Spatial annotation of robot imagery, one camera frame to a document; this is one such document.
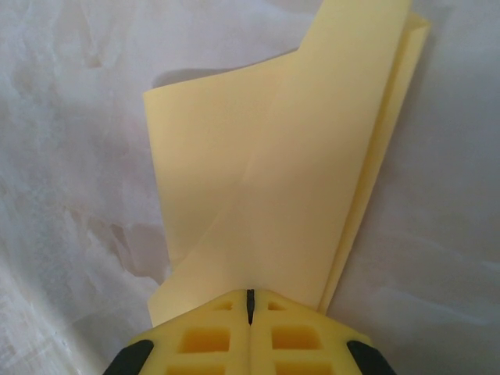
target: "white cloth backdrop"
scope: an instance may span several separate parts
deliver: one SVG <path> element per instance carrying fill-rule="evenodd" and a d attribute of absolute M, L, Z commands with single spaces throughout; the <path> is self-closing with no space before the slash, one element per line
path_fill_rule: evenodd
<path fill-rule="evenodd" d="M 319 3 L 0 1 L 1 374 L 100 374 L 149 327 L 168 258 L 142 92 L 297 47 Z M 329 314 L 400 374 L 494 374 L 500 2 L 415 9 L 434 28 Z"/>

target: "white fabric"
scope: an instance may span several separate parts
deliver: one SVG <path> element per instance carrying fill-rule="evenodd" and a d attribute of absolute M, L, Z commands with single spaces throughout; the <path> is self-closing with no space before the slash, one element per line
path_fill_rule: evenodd
<path fill-rule="evenodd" d="M 168 259 L 142 92 L 297 47 L 319 3 L 0 2 L 1 374 L 99 374 L 149 327 Z M 414 8 L 434 28 L 330 315 L 398 373 L 493 374 L 500 2 Z"/>

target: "yellow paper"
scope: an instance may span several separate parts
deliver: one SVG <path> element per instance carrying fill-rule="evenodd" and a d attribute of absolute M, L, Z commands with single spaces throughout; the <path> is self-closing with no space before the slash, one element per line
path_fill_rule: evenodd
<path fill-rule="evenodd" d="M 153 324 L 235 288 L 327 306 L 425 37 L 410 18 L 388 81 L 407 11 L 326 0 L 297 52 L 146 94 L 176 266 Z"/>

